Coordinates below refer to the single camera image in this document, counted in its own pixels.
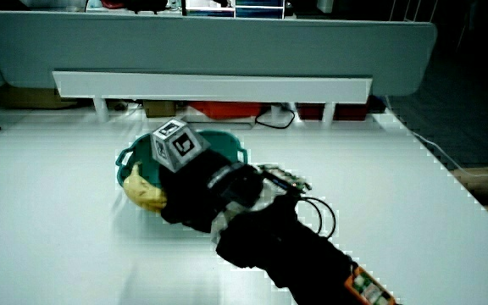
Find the person's right hand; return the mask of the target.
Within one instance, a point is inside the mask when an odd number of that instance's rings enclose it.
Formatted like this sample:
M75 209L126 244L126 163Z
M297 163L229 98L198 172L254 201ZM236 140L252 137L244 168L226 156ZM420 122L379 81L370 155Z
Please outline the person's right hand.
M240 142L217 130L193 130L170 119L150 134L152 157L167 196L161 215L203 233L234 203L252 208L263 191L258 170L238 157Z

